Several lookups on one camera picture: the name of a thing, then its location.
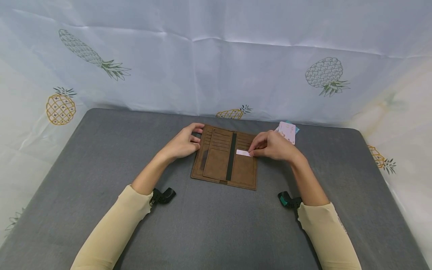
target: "gray table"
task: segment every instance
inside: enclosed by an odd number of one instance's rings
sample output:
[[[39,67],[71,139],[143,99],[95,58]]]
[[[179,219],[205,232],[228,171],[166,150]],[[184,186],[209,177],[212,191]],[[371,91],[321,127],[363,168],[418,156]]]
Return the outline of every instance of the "gray table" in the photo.
[[[258,133],[277,123],[92,109],[0,249],[0,269],[69,269],[118,194],[182,127],[208,123]],[[380,171],[353,129],[299,125],[296,146],[334,203],[363,269],[428,269]],[[157,188],[177,196],[141,222],[117,269],[318,269],[293,211],[286,164],[258,162],[257,190],[190,178],[195,156]]]

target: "pineapple print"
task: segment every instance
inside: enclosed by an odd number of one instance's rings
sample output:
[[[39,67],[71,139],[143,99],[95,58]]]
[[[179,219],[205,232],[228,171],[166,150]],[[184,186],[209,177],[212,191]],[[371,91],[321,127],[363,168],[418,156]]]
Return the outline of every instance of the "pineapple print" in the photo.
[[[333,57],[327,57],[313,64],[306,71],[306,80],[316,88],[323,87],[320,95],[333,96],[335,93],[342,93],[342,89],[349,89],[347,81],[339,81],[343,68],[341,62]]]
[[[78,55],[85,61],[102,68],[111,78],[114,78],[116,81],[118,81],[119,78],[124,80],[124,76],[130,75],[126,72],[130,70],[130,68],[121,67],[122,63],[113,64],[114,60],[103,61],[98,53],[87,46],[87,44],[77,39],[73,34],[70,34],[67,30],[60,29],[58,34],[60,36],[60,40],[71,52]]]
[[[48,98],[47,116],[51,123],[57,126],[69,123],[76,111],[72,98],[76,93],[63,87],[54,88],[56,94]]]
[[[15,216],[14,217],[10,217],[9,221],[10,224],[9,226],[6,227],[5,231],[10,231],[13,229],[13,227],[15,226],[15,224],[18,222],[19,218],[21,217],[21,214],[24,212],[24,208],[21,208],[21,213],[20,212],[15,212]]]
[[[240,109],[231,109],[228,111],[220,111],[216,114],[216,118],[229,118],[229,119],[241,119],[241,117],[250,113],[252,108],[249,108],[247,105],[242,105]]]
[[[372,156],[374,157],[375,163],[378,166],[378,168],[382,168],[384,171],[386,171],[388,174],[390,173],[396,173],[395,171],[395,167],[396,167],[396,162],[393,161],[393,159],[386,159],[384,158],[379,152],[378,150],[373,147],[373,146],[369,146],[369,151],[371,151]]]

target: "wallet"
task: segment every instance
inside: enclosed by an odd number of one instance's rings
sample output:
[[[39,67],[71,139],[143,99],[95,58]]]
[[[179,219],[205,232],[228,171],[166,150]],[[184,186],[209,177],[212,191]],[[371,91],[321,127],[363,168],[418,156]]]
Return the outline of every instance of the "wallet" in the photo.
[[[205,125],[195,157],[192,178],[257,189],[257,160],[236,154],[248,151],[255,135]]]

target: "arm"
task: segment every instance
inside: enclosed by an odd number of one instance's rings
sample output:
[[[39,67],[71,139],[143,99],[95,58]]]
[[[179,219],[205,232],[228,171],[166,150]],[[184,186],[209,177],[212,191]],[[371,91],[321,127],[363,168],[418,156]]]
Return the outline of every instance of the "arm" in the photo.
[[[175,136],[142,170],[94,228],[78,252],[71,270],[111,270],[138,223],[150,213],[152,191],[165,168],[199,149],[203,124],[193,123]]]
[[[258,134],[249,152],[251,156],[266,156],[290,163],[303,201],[298,209],[299,221],[314,246],[323,270],[361,269],[356,251],[333,204],[303,154],[272,130]]]

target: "black clip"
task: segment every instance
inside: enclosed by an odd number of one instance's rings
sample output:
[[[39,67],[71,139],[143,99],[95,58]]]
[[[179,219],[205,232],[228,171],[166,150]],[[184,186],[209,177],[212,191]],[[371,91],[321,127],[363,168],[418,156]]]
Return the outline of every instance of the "black clip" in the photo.
[[[277,195],[279,198],[280,203],[284,207],[288,207],[291,209],[297,209],[300,207],[300,204],[302,203],[302,199],[300,197],[291,199],[291,196],[288,194],[287,191],[283,191]]]
[[[153,189],[153,197],[150,200],[150,206],[155,204],[167,204],[175,196],[175,191],[172,188],[167,188],[164,193],[160,192],[158,189]]]

